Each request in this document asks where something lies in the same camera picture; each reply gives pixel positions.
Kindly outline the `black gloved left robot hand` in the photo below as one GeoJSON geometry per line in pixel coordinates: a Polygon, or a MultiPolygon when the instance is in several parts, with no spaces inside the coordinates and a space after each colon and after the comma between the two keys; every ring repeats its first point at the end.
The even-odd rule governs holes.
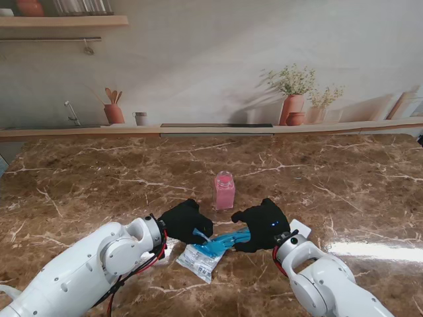
{"type": "Polygon", "coordinates": [[[207,241],[203,236],[194,234],[195,229],[207,238],[213,234],[213,222],[200,213],[200,206],[193,199],[187,199],[164,212],[159,220],[164,222],[169,237],[185,244],[203,244],[207,241]]]}

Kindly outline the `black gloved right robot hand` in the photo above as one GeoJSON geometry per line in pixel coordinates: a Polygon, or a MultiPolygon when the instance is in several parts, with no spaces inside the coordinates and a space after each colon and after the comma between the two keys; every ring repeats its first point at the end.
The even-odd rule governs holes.
{"type": "Polygon", "coordinates": [[[250,240],[233,245],[238,252],[255,253],[257,250],[270,250],[276,245],[275,236],[290,232],[290,225],[282,210],[269,198],[260,205],[238,211],[231,216],[234,223],[245,223],[250,232],[250,240]]]}

